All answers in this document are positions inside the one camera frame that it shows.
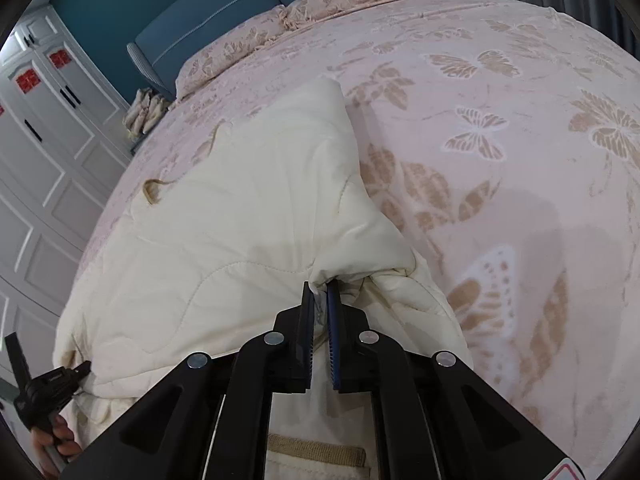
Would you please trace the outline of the left hand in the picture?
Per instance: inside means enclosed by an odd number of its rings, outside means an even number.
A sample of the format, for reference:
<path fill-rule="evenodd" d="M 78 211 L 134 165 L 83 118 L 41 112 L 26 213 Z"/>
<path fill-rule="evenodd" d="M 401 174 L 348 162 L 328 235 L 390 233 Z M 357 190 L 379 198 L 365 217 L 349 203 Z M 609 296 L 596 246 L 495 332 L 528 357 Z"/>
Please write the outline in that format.
<path fill-rule="evenodd" d="M 38 466 L 46 479 L 60 478 L 60 473 L 47 452 L 48 448 L 54 447 L 54 441 L 58 441 L 56 449 L 66 460 L 74 460 L 82 453 L 82 448 L 75 440 L 73 430 L 70 429 L 66 419 L 61 415 L 53 419 L 50 432 L 32 427 L 30 435 L 32 436 L 32 446 L 37 455 Z"/>

